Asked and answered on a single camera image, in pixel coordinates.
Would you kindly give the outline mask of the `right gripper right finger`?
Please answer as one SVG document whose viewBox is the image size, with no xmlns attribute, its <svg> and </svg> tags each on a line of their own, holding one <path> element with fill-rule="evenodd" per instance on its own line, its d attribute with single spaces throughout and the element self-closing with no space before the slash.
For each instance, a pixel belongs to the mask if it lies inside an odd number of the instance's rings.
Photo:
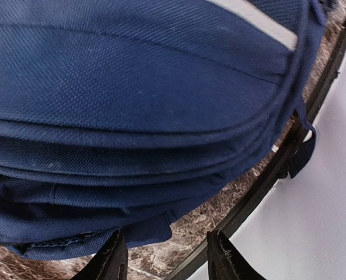
<svg viewBox="0 0 346 280">
<path fill-rule="evenodd" d="M 260 274 L 220 230 L 207 233 L 207 257 L 210 280 L 260 279 Z"/>
</svg>

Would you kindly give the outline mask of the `navy blue student backpack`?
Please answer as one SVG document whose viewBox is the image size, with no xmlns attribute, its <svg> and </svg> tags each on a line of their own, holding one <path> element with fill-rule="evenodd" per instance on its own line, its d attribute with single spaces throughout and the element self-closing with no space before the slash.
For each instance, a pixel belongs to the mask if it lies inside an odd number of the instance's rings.
<svg viewBox="0 0 346 280">
<path fill-rule="evenodd" d="M 169 239 L 304 117 L 326 24 L 326 1 L 0 1 L 0 245 Z"/>
</svg>

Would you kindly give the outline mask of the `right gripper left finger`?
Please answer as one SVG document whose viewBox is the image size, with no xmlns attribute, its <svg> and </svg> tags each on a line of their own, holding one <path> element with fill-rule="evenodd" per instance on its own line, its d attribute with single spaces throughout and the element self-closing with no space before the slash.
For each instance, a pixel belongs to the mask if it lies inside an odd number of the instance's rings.
<svg viewBox="0 0 346 280">
<path fill-rule="evenodd" d="M 115 232 L 83 269 L 84 279 L 127 279 L 128 249 L 124 235 Z"/>
</svg>

